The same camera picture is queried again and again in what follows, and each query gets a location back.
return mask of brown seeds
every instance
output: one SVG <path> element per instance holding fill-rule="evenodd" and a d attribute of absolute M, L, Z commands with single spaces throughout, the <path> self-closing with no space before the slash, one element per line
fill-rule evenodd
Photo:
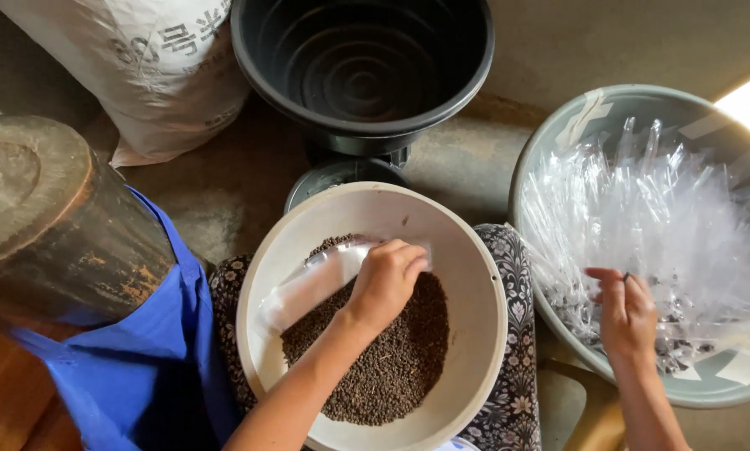
<path fill-rule="evenodd" d="M 329 238 L 310 255 L 350 236 Z M 282 334 L 282 350 L 289 367 L 347 303 L 354 284 L 355 280 Z M 381 426 L 405 417 L 422 404 L 439 381 L 449 333 L 445 292 L 436 276 L 422 273 L 405 309 L 344 375 L 322 413 L 331 420 L 364 426 Z"/>

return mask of hand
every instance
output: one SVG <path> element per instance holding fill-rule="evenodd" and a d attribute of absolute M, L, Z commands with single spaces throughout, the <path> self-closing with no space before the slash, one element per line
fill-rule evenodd
<path fill-rule="evenodd" d="M 371 332 L 374 339 L 409 302 L 417 276 L 428 266 L 426 253 L 424 248 L 399 239 L 373 247 L 342 311 Z"/>
<path fill-rule="evenodd" d="M 656 372 L 657 314 L 648 283 L 633 274 L 623 282 L 617 270 L 587 268 L 585 272 L 600 280 L 601 292 L 595 300 L 603 304 L 600 338 L 615 373 Z"/>

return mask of concrete floor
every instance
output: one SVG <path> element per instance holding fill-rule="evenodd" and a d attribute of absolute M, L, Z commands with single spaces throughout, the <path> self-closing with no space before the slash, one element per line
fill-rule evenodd
<path fill-rule="evenodd" d="M 429 130 L 412 148 L 404 173 L 412 188 L 439 201 L 470 224 L 505 222 L 514 164 L 545 114 L 479 96 L 461 114 Z M 118 140 L 101 116 L 84 129 L 107 159 Z M 286 197 L 309 168 L 302 138 L 288 119 L 259 98 L 201 149 L 162 165 L 124 168 L 129 184 L 168 212 L 184 240 L 211 261 L 254 252 L 282 216 Z M 577 363 L 538 321 L 539 358 Z M 585 393 L 579 384 L 539 374 L 544 451 L 559 451 L 579 418 Z M 695 450 L 750 450 L 750 403 L 716 411 L 678 409 Z"/>

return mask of black and white floral fabric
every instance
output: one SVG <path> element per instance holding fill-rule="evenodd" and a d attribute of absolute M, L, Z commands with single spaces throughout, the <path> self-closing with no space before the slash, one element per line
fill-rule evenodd
<path fill-rule="evenodd" d="M 489 224 L 474 230 L 500 271 L 506 289 L 509 333 L 503 365 L 489 399 L 459 435 L 481 451 L 537 451 L 539 405 L 530 263 L 519 236 L 510 228 Z M 223 261 L 209 280 L 219 348 L 242 413 L 249 413 L 257 402 L 244 377 L 235 340 L 236 307 L 251 260 L 252 255 L 245 254 Z"/>

